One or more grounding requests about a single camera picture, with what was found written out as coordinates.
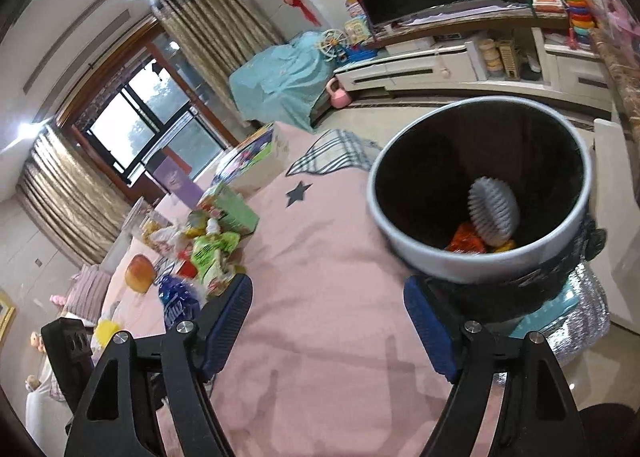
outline drawer handle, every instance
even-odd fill
[[[428,67],[426,69],[411,69],[411,71],[393,71],[388,74],[388,76],[412,76],[414,74],[432,74],[433,69]]]
[[[388,72],[386,74],[379,74],[376,76],[365,76],[364,78],[358,78],[356,80],[353,80],[353,84],[358,84],[358,83],[363,83],[363,82],[370,82],[370,81],[374,81],[374,80],[383,80],[386,78],[398,78],[399,76],[412,76],[414,74],[432,74],[433,73],[433,69],[432,68],[427,68],[427,69],[413,69],[411,71],[398,71],[398,72]]]
[[[591,78],[583,78],[582,76],[578,76],[578,83],[582,83],[584,85],[591,85],[593,87],[600,87],[601,89],[609,89],[609,86],[605,82],[592,80]]]
[[[365,76],[363,78],[357,78],[357,79],[353,79],[351,80],[351,83],[358,84],[358,83],[364,83],[364,82],[370,82],[370,81],[374,81],[374,80],[385,80],[389,78],[388,74],[377,74],[375,76]]]

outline blue cloth cover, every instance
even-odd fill
[[[229,77],[242,117],[262,123],[280,121],[312,132],[309,116],[333,77],[316,44],[321,33],[307,31],[289,44],[255,55]]]

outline blue gripper pad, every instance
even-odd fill
[[[233,290],[225,309],[207,337],[206,354],[201,368],[207,381],[224,368],[251,307],[254,287],[249,277],[242,275],[241,278],[242,281]]]
[[[458,377],[458,366],[451,338],[422,294],[415,277],[409,277],[404,283],[404,306],[427,351],[433,370],[453,383]]]

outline curtain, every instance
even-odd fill
[[[36,138],[16,187],[38,227],[75,263],[100,263],[130,207],[53,128]]]
[[[159,0],[152,11],[225,107],[242,120],[229,76],[256,53],[282,44],[276,29],[242,0]]]

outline ceiling light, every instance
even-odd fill
[[[18,126],[18,140],[27,140],[35,138],[39,133],[40,129],[44,125],[43,122],[40,123],[21,123]]]

